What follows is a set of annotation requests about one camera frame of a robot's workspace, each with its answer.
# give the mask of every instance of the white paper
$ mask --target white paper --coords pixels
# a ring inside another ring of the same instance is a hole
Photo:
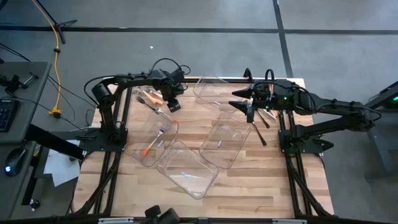
[[[76,145],[80,143],[77,140],[69,140],[68,142]],[[78,177],[79,173],[80,166],[78,160],[70,161],[68,156],[50,149],[44,167],[44,174],[52,174],[55,187]]]

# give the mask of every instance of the orange handle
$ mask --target orange handle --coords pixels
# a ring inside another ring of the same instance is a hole
[[[149,152],[150,147],[152,146],[152,144],[150,144],[144,151],[144,156],[146,156]]]
[[[148,93],[145,92],[145,91],[142,91],[142,92],[148,97],[148,99],[149,99],[153,104],[158,104],[158,105],[160,105],[160,106],[163,105],[163,101],[162,101],[162,100],[158,100],[158,99],[156,99],[156,98],[151,97],[150,94],[148,94]]]

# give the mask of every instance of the metal bracket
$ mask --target metal bracket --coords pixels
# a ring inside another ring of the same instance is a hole
[[[92,140],[84,139],[85,149],[87,149],[87,151],[122,152],[126,145],[129,131],[128,129],[120,129],[119,131],[121,137],[120,143],[111,143],[106,140],[105,134],[103,134],[100,129],[95,130],[95,128],[90,128],[88,130],[89,134],[82,136],[84,138],[93,138]]]
[[[273,219],[273,224],[307,224],[306,220]]]
[[[330,141],[320,139],[320,135],[311,136],[306,140],[292,142],[290,140],[290,130],[279,130],[278,132],[280,150],[283,154],[295,153],[323,153],[330,149],[334,144]]]
[[[134,217],[131,218],[100,218],[98,224],[124,224],[133,223]]]

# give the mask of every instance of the keyboard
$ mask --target keyboard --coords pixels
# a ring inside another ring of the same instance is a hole
[[[0,101],[0,133],[8,132],[17,111],[17,100]]]

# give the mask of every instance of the computer mouse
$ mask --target computer mouse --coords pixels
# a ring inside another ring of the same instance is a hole
[[[19,174],[24,165],[26,150],[23,148],[17,148],[10,152],[6,158],[6,165],[4,171],[7,176],[15,177]]]

